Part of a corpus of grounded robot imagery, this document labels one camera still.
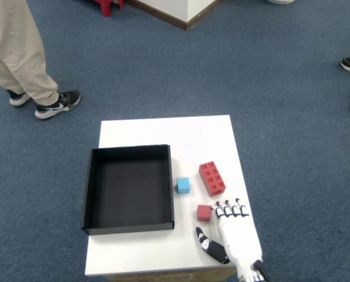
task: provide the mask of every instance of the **robot finger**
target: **robot finger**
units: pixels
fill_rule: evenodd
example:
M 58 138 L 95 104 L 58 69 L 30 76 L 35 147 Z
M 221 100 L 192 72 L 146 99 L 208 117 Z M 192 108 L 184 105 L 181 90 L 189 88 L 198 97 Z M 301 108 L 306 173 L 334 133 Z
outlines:
M 216 216 L 217 216 L 218 219 L 221 219 L 221 218 L 226 216 L 224 211 L 223 211 L 223 208 L 222 208 L 220 202 L 216 203 L 216 205 L 214 206 L 213 210 L 216 213 Z
M 241 216 L 240 208 L 236 204 L 230 202 L 229 200 L 226 200 L 226 204 L 230 207 L 234 217 Z
M 228 201 L 225 201 L 224 203 L 221 204 L 221 208 L 223 209 L 224 214 L 226 217 L 232 216 L 233 211 L 231 210 L 230 206 L 227 203 Z
M 210 240 L 206 235 L 204 235 L 201 228 L 196 227 L 197 238 L 201 244 L 201 248 L 205 253 L 219 261 L 221 264 L 227 264 L 230 262 L 226 255 L 226 251 L 221 244 Z
M 247 213 L 247 207 L 241 203 L 240 199 L 236 198 L 235 201 L 236 201 L 236 203 L 239 206 L 239 209 L 240 209 L 240 212 L 241 212 L 241 216 L 243 216 L 243 217 L 249 216 L 249 214 Z

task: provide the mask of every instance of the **red chair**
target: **red chair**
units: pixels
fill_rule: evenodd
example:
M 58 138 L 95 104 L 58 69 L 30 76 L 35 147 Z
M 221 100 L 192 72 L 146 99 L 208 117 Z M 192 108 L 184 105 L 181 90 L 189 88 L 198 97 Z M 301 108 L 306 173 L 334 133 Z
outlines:
M 99 3 L 103 16 L 108 17 L 111 15 L 110 3 L 112 2 L 112 0 L 94 0 L 94 1 Z M 123 9 L 123 7 L 124 7 L 123 0 L 119 0 L 119 8 Z

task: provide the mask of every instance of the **red lego brick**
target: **red lego brick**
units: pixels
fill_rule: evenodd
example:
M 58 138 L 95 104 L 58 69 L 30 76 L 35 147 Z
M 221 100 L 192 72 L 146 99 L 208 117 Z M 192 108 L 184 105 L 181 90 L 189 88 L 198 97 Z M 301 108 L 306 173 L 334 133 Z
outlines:
M 214 162 L 201 164 L 198 172 L 210 196 L 215 196 L 224 192 L 226 186 Z
M 197 206 L 197 220 L 198 221 L 209 221 L 211 217 L 211 207 L 204 204 Z

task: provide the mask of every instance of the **cable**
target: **cable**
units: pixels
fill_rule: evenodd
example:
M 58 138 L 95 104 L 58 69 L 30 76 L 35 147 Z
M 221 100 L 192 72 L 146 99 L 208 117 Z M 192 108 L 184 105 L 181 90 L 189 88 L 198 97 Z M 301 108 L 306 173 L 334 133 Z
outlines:
M 265 270 L 264 264 L 262 263 L 261 260 L 255 261 L 252 266 L 254 269 L 258 270 L 258 272 L 261 273 L 261 275 L 266 280 L 266 282 L 271 282 L 269 275 L 268 275 L 267 271 Z

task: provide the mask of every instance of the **wooden base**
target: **wooden base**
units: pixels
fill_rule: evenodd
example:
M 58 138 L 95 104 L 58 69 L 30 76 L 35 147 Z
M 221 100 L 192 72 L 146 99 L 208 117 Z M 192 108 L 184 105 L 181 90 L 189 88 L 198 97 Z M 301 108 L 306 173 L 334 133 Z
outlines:
M 211 3 L 205 9 L 203 9 L 200 13 L 198 13 L 188 22 L 175 18 L 165 12 L 162 12 L 138 0 L 125 0 L 125 3 L 141 11 L 144 11 L 152 16 L 155 16 L 156 18 L 159 18 L 162 21 L 168 22 L 174 26 L 177 26 L 178 28 L 184 29 L 185 31 L 189 31 L 190 29 L 194 28 L 194 26 L 197 25 L 203 18 L 205 18 L 212 10 L 218 7 L 219 4 L 221 4 L 223 1 L 224 0 L 215 0 L 213 3 Z
M 106 276 L 105 278 L 112 282 L 222 282 L 235 273 L 235 267 L 219 267 L 195 271 Z

